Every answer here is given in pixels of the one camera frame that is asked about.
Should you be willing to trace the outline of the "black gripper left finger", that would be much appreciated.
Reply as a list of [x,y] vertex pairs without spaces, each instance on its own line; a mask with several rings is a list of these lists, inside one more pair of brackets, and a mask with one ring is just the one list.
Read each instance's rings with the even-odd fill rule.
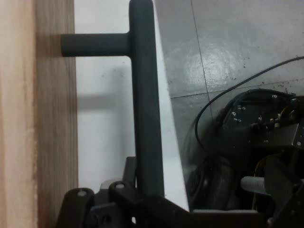
[[63,198],[57,228],[142,228],[143,219],[118,202],[110,187],[94,193],[88,188],[69,190]]

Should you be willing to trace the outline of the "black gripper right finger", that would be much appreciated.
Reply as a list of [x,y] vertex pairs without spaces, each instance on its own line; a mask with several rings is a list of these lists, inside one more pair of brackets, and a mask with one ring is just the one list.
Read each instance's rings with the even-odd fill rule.
[[159,197],[141,198],[134,206],[137,216],[156,228],[267,228],[266,218],[258,213],[190,213]]

